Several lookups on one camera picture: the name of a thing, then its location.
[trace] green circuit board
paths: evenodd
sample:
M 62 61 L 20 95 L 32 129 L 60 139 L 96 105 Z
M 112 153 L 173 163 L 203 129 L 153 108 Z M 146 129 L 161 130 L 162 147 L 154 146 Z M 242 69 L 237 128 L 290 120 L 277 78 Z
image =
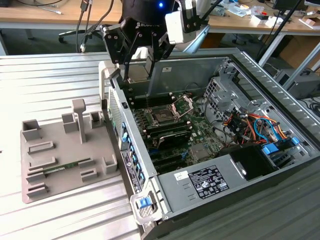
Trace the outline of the green circuit board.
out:
M 174 119 L 172 115 L 169 115 L 169 112 L 172 111 L 170 104 L 133 110 L 133 115 L 151 160 L 156 170 L 161 174 L 210 160 L 224 147 L 219 137 L 213 132 L 211 124 L 201 115 L 197 104 L 192 102 L 192 106 L 193 110 L 180 119 Z M 180 115 L 190 109 L 188 102 L 183 99 L 179 100 L 175 107 Z M 157 120 L 163 122 L 160 123 L 155 120 L 154 116 L 156 114 Z M 144 134 L 146 128 L 153 129 L 159 125 L 168 126 L 172 123 L 186 121 L 190 121 L 192 126 L 191 130 L 189 129 L 191 131 L 190 138 L 187 142 L 169 149 L 158 150 Z

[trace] warning label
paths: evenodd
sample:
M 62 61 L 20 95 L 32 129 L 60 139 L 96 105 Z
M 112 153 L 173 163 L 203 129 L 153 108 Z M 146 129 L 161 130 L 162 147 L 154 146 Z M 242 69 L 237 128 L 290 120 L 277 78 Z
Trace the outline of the warning label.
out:
M 189 178 L 201 199 L 206 199 L 229 189 L 216 165 L 191 172 Z

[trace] metal bracket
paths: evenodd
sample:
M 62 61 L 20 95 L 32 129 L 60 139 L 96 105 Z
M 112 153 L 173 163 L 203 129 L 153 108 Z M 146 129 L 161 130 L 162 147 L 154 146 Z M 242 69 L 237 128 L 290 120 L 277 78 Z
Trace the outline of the metal bracket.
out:
M 115 75 L 120 73 L 120 69 L 112 63 L 111 60 L 101 61 L 98 65 L 99 72 L 99 95 L 100 95 L 100 105 L 102 106 L 102 101 L 106 98 L 105 96 L 105 80 L 113 78 Z

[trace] metal rod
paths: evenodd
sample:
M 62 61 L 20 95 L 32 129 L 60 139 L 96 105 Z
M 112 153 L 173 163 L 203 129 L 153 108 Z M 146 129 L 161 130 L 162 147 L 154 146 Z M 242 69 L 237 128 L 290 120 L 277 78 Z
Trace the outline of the metal rod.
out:
M 287 21 L 290 19 L 290 17 L 292 16 L 292 14 L 294 13 L 294 11 L 297 9 L 298 5 L 302 2 L 303 0 L 298 0 L 295 4 L 295 6 L 289 11 L 289 13 L 286 15 L 285 19 L 283 20 L 283 22 L 280 24 L 280 26 L 278 27 L 278 29 L 275 31 L 274 35 L 272 36 L 270 42 L 266 45 L 266 47 L 264 48 L 264 50 L 259 54 L 259 56 L 256 58 L 256 62 L 259 62 L 260 59 L 263 57 L 263 55 L 265 54 L 265 52 L 267 51 L 267 49 L 270 47 L 270 45 L 273 43 L 273 41 L 276 39 L 276 37 L 278 36 L 278 34 L 281 32 L 281 30 L 283 29 L 283 27 L 285 26 L 285 24 L 287 23 Z
M 299 76 L 309 65 L 309 63 L 320 53 L 320 42 L 318 45 L 310 52 L 310 54 L 304 59 L 304 61 L 298 66 L 294 73 L 289 77 L 283 86 L 284 89 L 288 89 L 289 86 L 294 82 L 297 76 Z

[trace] white label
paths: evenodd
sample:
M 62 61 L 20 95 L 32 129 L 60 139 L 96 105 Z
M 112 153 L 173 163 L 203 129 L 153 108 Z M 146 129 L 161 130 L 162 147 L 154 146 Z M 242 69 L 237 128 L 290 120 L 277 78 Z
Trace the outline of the white label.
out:
M 162 72 L 168 73 L 168 72 L 171 72 L 171 69 L 172 69 L 172 67 L 164 67 L 164 68 L 162 68 Z
M 182 180 L 182 179 L 187 179 L 189 177 L 188 171 L 181 171 L 181 172 L 175 173 L 174 177 L 177 181 Z

